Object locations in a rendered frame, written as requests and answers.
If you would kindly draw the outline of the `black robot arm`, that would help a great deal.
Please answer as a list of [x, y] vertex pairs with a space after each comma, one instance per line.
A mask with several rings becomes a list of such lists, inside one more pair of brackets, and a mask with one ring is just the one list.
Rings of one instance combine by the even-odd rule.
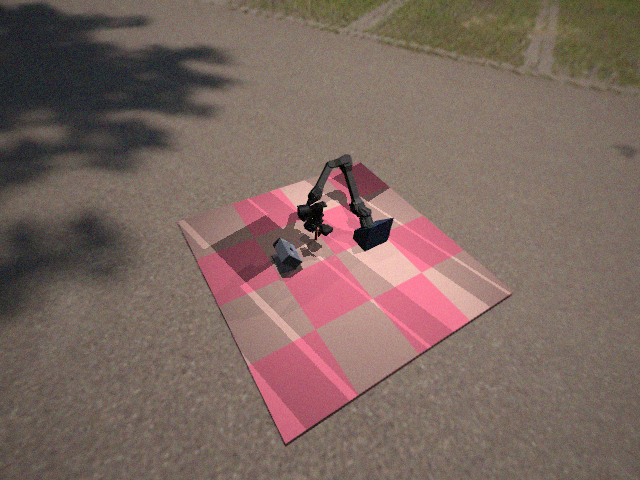
[[[307, 203], [304, 205], [297, 206], [297, 214], [299, 219], [309, 217], [309, 219], [304, 223], [304, 228], [309, 232], [316, 231], [319, 223], [316, 219], [311, 217], [311, 214], [315, 217], [320, 217], [323, 215], [323, 208], [327, 207], [327, 204], [322, 201], [319, 201], [323, 194], [324, 185], [332, 171], [333, 168], [339, 167], [345, 176], [345, 180], [347, 183], [347, 187], [351, 197], [350, 211], [355, 214], [359, 218], [359, 222], [361, 225], [360, 229], [368, 228], [376, 223], [373, 222], [372, 219], [372, 210], [367, 208], [360, 198], [358, 189], [356, 186], [356, 182], [352, 172], [352, 158], [350, 155], [345, 154], [338, 159], [330, 160], [325, 164], [325, 167], [316, 183], [316, 185], [312, 188], [312, 190], [308, 194]], [[315, 204], [314, 204], [315, 203]], [[313, 205], [311, 205], [313, 204]]]

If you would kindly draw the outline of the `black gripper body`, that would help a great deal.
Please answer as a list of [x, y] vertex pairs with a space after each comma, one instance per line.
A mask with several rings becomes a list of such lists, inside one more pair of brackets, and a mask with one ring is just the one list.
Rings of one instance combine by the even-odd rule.
[[[313, 216], [313, 215], [311, 214], [311, 217], [312, 217], [313, 219], [316, 219], [316, 220], [318, 221], [318, 223], [319, 223], [318, 228], [319, 228], [319, 230], [320, 230], [321, 234], [323, 234], [324, 236], [327, 236], [327, 235], [329, 235], [329, 234], [333, 231], [333, 227], [331, 227], [331, 226], [330, 226], [330, 225], [328, 225], [328, 224], [327, 224], [327, 225], [322, 224], [322, 222], [324, 222], [324, 220], [322, 219], [322, 217], [323, 217], [323, 216], [324, 216], [324, 214], [323, 214], [322, 216], [320, 216], [320, 217], [315, 217], [315, 216]], [[303, 222], [305, 222], [305, 221], [307, 221], [308, 219], [309, 219], [309, 217], [306, 217], [306, 218], [302, 218], [301, 220], [302, 220]]]

